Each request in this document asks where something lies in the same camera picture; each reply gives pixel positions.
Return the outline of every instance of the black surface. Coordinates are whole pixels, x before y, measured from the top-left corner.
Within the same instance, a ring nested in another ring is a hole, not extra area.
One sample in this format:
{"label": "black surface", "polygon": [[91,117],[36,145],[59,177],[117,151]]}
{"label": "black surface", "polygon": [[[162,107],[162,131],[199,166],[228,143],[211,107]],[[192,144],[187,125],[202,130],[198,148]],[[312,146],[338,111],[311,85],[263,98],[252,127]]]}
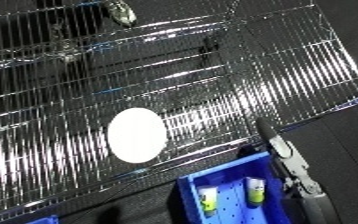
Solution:
{"label": "black surface", "polygon": [[[358,0],[318,0],[328,20],[358,64]],[[285,134],[311,165],[311,175],[330,193],[344,223],[358,224],[358,107],[342,111]],[[178,175],[233,159],[235,154],[193,164],[185,169],[149,178],[123,192],[119,199],[98,207],[76,223],[184,223],[183,208],[174,189]],[[62,215],[70,224],[89,206],[104,200],[116,189],[88,196],[24,217],[22,223],[38,216]]]}

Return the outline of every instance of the white ball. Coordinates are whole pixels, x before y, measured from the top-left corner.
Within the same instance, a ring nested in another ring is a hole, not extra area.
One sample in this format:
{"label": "white ball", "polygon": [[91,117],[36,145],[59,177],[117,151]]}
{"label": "white ball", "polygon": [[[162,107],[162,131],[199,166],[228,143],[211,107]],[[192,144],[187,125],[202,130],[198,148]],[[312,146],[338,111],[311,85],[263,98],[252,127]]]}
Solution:
{"label": "white ball", "polygon": [[162,119],[145,108],[120,112],[107,130],[111,150],[128,163],[144,163],[154,159],[165,148],[167,139],[167,129]]}

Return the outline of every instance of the blue bin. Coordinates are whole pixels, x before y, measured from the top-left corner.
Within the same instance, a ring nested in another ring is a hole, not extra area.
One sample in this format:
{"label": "blue bin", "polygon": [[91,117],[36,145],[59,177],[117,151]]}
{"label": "blue bin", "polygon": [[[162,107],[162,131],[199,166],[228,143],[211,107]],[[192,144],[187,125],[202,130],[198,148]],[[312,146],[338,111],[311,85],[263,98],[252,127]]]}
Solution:
{"label": "blue bin", "polygon": [[[255,154],[178,179],[186,215],[191,224],[289,224],[281,206],[282,182],[273,177],[267,152]],[[246,177],[266,179],[265,201],[259,207],[247,204]],[[216,214],[206,217],[197,187],[218,186]]]}
{"label": "blue bin", "polygon": [[52,215],[51,217],[38,219],[32,222],[28,222],[27,224],[59,224],[59,219],[57,216]]}

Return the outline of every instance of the cup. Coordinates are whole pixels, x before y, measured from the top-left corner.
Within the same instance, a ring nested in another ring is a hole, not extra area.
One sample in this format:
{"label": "cup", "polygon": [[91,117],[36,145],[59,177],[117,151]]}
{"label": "cup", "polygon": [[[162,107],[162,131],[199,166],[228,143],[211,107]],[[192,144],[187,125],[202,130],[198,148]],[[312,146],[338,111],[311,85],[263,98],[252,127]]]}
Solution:
{"label": "cup", "polygon": [[205,216],[215,215],[218,205],[218,187],[217,186],[200,186],[197,188],[200,197],[200,203]]}
{"label": "cup", "polygon": [[247,177],[247,200],[254,206],[260,206],[265,200],[266,180],[262,178]]}

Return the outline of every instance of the wire rack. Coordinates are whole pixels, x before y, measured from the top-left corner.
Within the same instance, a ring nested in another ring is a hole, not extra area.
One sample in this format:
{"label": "wire rack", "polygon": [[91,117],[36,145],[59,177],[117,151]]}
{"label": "wire rack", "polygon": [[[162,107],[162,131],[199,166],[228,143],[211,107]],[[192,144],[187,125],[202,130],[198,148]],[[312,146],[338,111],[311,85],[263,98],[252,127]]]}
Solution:
{"label": "wire rack", "polygon": [[[313,1],[126,2],[133,28],[102,1],[0,1],[0,221],[211,156],[254,136],[258,116],[287,125],[358,97],[357,67]],[[169,131],[141,165],[105,140],[132,107]]]}

